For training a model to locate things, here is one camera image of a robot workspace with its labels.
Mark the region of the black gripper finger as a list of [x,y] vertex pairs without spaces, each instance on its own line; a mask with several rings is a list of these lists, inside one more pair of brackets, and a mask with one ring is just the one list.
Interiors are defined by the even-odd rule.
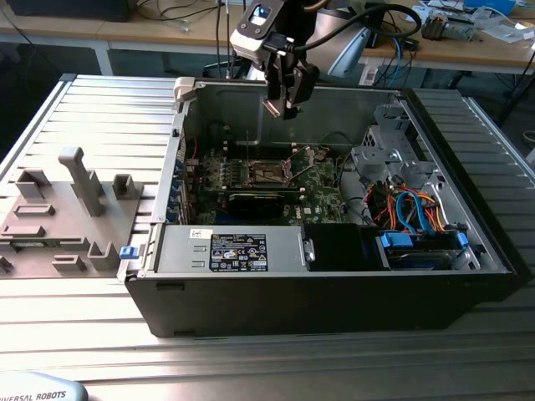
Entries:
[[279,53],[271,53],[265,69],[267,83],[267,100],[286,100],[288,98],[287,57]]
[[283,68],[282,119],[297,116],[298,105],[308,101],[319,77],[319,69],[312,63],[299,62],[292,69]]

